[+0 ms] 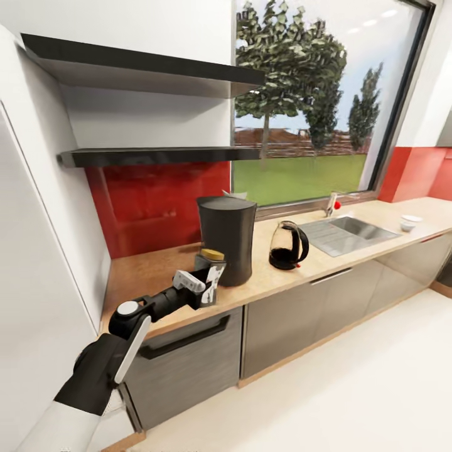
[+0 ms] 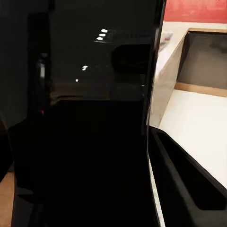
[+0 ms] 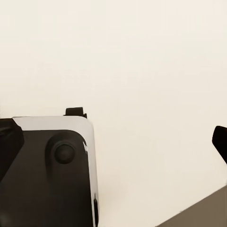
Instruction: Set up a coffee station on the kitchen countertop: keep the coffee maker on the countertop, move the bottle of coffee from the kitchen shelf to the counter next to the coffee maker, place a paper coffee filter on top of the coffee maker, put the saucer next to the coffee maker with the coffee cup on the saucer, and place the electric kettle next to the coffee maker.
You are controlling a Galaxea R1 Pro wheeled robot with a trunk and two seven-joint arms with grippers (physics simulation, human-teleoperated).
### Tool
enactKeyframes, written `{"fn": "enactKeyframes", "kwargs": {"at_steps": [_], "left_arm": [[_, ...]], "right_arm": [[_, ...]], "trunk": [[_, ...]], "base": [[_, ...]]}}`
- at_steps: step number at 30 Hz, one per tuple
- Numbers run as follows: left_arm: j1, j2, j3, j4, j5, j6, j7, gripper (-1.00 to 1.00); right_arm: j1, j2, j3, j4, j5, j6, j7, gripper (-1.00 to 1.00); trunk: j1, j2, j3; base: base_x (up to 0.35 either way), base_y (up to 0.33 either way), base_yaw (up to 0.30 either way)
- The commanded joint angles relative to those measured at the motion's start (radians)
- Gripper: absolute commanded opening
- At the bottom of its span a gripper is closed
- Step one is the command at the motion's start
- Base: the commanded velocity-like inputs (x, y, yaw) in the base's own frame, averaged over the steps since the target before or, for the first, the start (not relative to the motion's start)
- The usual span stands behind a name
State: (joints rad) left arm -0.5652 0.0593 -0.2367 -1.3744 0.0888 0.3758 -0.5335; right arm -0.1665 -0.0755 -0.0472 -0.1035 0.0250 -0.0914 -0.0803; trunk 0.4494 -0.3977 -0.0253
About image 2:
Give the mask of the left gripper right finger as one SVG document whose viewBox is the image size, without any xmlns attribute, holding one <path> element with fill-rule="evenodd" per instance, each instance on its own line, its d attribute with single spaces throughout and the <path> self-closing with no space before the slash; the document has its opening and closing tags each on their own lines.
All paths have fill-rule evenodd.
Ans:
<svg viewBox="0 0 227 227">
<path fill-rule="evenodd" d="M 165 227 L 227 227 L 227 188 L 170 135 L 150 125 L 148 154 Z"/>
</svg>

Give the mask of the coffee cup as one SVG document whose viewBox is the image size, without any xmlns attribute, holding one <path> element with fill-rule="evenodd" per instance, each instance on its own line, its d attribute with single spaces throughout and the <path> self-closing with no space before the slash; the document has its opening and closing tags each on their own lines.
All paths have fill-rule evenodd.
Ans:
<svg viewBox="0 0 227 227">
<path fill-rule="evenodd" d="M 162 32 L 162 37 L 165 39 L 165 40 L 171 40 L 172 37 L 173 37 L 173 32 L 171 31 L 167 31 L 167 32 Z"/>
</svg>

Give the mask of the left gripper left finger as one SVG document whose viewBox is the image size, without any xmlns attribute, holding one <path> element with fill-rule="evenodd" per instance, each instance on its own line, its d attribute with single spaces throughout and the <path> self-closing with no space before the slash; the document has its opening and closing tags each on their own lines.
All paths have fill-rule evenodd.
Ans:
<svg viewBox="0 0 227 227">
<path fill-rule="evenodd" d="M 0 131 L 0 183 L 13 162 L 9 138 L 5 129 Z"/>
</svg>

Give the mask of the bottle of coffee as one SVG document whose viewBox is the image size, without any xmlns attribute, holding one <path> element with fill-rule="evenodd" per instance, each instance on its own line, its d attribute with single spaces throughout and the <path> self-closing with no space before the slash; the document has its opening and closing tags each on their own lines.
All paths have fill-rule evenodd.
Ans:
<svg viewBox="0 0 227 227">
<path fill-rule="evenodd" d="M 166 0 L 0 0 L 10 227 L 161 227 L 148 130 Z"/>
</svg>

